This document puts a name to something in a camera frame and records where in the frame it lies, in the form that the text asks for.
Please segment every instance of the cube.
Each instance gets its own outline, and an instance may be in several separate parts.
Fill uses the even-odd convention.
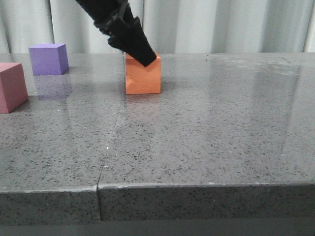
[[[62,75],[69,70],[64,43],[43,43],[29,47],[34,75]]]
[[[0,63],[0,113],[10,113],[28,100],[21,63]]]
[[[161,93],[161,57],[143,66],[126,54],[126,94]]]

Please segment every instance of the granite countertop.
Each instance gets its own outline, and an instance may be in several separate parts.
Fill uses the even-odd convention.
[[[315,216],[315,54],[161,55],[125,95],[123,55],[70,54],[0,114],[0,225]]]

